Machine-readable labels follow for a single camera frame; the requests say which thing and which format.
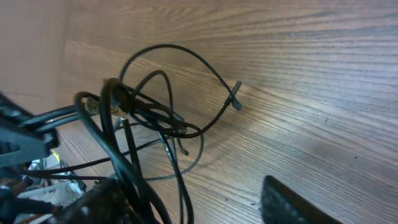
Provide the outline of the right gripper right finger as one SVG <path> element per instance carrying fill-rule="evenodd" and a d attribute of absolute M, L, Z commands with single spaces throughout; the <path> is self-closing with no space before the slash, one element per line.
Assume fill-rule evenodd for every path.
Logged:
<path fill-rule="evenodd" d="M 341 224 L 271 175 L 262 184 L 260 211 L 265 224 Z"/>

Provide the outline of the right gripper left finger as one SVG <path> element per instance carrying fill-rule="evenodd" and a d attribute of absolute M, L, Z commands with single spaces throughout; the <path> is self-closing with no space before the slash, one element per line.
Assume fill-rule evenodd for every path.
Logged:
<path fill-rule="evenodd" d="M 142 223 L 132 211 L 118 180 L 106 179 L 43 224 Z"/>

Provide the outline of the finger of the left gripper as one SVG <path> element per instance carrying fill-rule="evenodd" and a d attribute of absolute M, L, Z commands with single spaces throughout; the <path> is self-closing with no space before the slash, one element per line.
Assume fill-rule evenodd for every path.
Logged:
<path fill-rule="evenodd" d="M 33 115 L 1 95 L 1 167 L 18 165 L 50 155 L 59 147 L 57 130 L 46 133 L 21 127 Z"/>

